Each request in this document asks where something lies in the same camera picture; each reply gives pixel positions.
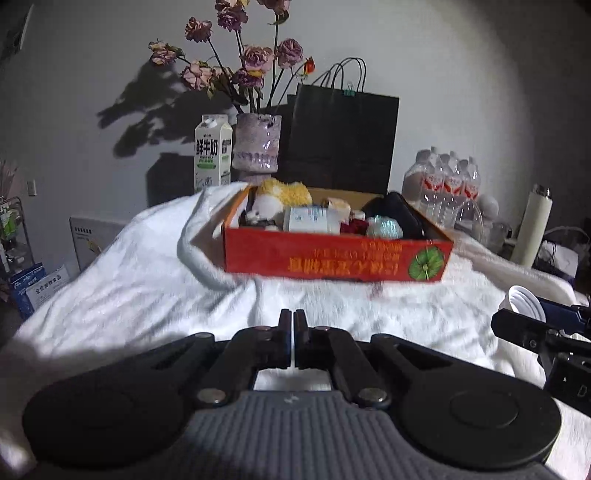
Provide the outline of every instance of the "cream colored thermos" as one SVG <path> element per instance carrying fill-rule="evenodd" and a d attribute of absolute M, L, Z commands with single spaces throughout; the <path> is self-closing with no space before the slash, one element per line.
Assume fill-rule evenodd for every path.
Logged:
<path fill-rule="evenodd" d="M 551 209 L 550 189 L 534 185 L 527 200 L 523 222 L 521 222 L 517 236 L 517 244 L 511 255 L 513 263 L 531 268 L 540 249 Z"/>

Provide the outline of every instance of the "white cloth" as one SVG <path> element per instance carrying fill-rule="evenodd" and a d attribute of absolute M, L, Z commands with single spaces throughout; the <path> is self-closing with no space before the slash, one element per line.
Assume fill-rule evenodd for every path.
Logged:
<path fill-rule="evenodd" d="M 311 325 L 338 326 L 360 340 L 388 332 L 543 385 L 535 356 L 498 340 L 491 316 L 514 284 L 574 303 L 566 282 L 506 262 L 463 235 L 435 284 L 227 274 L 217 266 L 223 260 L 220 223 L 244 186 L 208 189 L 140 213 L 0 351 L 0 455 L 12 470 L 34 464 L 21 415 L 41 387 L 191 333 L 229 339 L 247 326 L 276 325 L 282 308 L 302 308 Z M 293 368 L 265 371 L 257 381 L 257 388 L 268 389 L 326 387 L 323 372 Z M 563 427 L 548 465 L 569 480 L 583 480 L 591 422 L 560 407 Z"/>

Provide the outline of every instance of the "white cup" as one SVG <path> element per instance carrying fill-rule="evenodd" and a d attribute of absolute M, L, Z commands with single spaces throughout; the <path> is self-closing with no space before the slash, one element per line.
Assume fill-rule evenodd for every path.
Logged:
<path fill-rule="evenodd" d="M 513 285 L 509 289 L 509 292 L 499 305 L 499 309 L 511 310 L 541 322 L 546 321 L 546 315 L 540 301 L 527 288 L 519 285 Z"/>

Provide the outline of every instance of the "gray ribbed gripper base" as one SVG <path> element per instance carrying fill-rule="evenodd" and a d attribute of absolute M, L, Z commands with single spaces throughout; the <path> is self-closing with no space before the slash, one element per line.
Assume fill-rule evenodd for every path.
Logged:
<path fill-rule="evenodd" d="M 389 417 L 340 392 L 247 391 L 200 410 L 168 449 L 127 468 L 67 471 L 39 465 L 31 480 L 556 480 L 540 464 L 477 473 L 438 463 L 409 445 Z"/>

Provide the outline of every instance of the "red cardboard box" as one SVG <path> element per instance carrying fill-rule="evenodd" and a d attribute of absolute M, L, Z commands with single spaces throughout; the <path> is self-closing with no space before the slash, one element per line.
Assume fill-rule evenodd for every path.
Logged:
<path fill-rule="evenodd" d="M 312 189 L 315 203 L 325 197 L 347 200 L 360 209 L 378 195 Z M 359 235 L 265 231 L 238 226 L 256 187 L 237 195 L 223 224 L 226 271 L 267 277 L 361 281 L 440 281 L 453 241 L 426 222 L 429 240 L 382 240 Z"/>

